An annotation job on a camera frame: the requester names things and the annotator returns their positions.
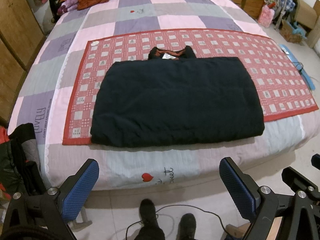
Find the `metal bolt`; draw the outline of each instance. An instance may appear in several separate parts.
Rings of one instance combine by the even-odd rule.
[[[298,196],[299,196],[300,198],[305,198],[305,197],[307,196],[307,194],[306,194],[304,191],[299,190],[299,191],[298,191]]]
[[[21,197],[21,193],[20,192],[16,192],[13,194],[13,199],[18,199]]]
[[[58,189],[56,187],[51,187],[51,188],[48,189],[47,192],[48,192],[49,195],[54,195],[54,194],[56,194],[58,192]]]
[[[271,189],[267,186],[262,186],[260,190],[264,194],[269,194],[271,192]]]

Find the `blue board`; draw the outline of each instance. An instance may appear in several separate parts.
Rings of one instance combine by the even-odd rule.
[[[306,73],[306,71],[304,69],[302,69],[302,65],[297,63],[298,60],[296,59],[296,57],[291,53],[291,51],[288,49],[287,46],[283,45],[283,44],[279,44],[280,48],[286,53],[286,51],[289,53],[286,55],[288,56],[288,58],[291,60],[292,64],[297,68],[297,70],[299,70],[300,75],[302,76],[304,82],[307,84],[307,86],[309,87],[309,89],[311,91],[315,90],[316,87],[313,84],[311,78],[308,76],[308,74]]]

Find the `wardrobe door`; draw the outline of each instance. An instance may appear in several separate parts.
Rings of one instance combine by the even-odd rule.
[[[25,71],[0,40],[0,119],[8,123]]]
[[[24,69],[29,70],[44,35],[27,0],[0,0],[0,36]]]

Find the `tile floor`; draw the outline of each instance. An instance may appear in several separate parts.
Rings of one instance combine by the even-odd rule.
[[[320,81],[320,59],[312,49],[307,45],[287,43],[273,27],[265,29],[265,32],[277,43],[286,44],[296,58],[304,64],[307,73]],[[320,105],[319,81],[314,80],[316,91],[313,92],[318,105]],[[281,180],[282,169],[287,166],[292,166],[320,185],[320,171],[313,168],[310,163],[311,156],[320,153],[319,140],[320,135],[295,152],[283,154],[245,172],[250,174],[258,185],[268,185],[274,192],[281,194],[293,195]],[[126,228],[139,220],[138,208],[144,198],[153,200],[157,208],[174,203],[198,206],[219,214],[224,225],[239,226],[247,222],[241,218],[218,176],[170,186],[92,192],[85,207],[88,218],[93,221],[93,224],[76,232],[77,239],[124,240]],[[196,239],[224,239],[219,220],[213,215],[189,207],[170,207],[161,210],[158,218],[167,240],[176,239],[180,218],[187,212],[192,212],[196,217]],[[140,224],[136,224],[129,229],[129,240],[134,240],[140,227]]]

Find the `shoe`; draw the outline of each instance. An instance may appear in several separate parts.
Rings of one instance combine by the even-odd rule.
[[[188,213],[183,215],[179,223],[179,240],[194,239],[196,233],[196,225],[196,218],[193,214]]]
[[[150,199],[146,198],[141,201],[139,213],[143,225],[159,227],[156,216],[156,207]]]

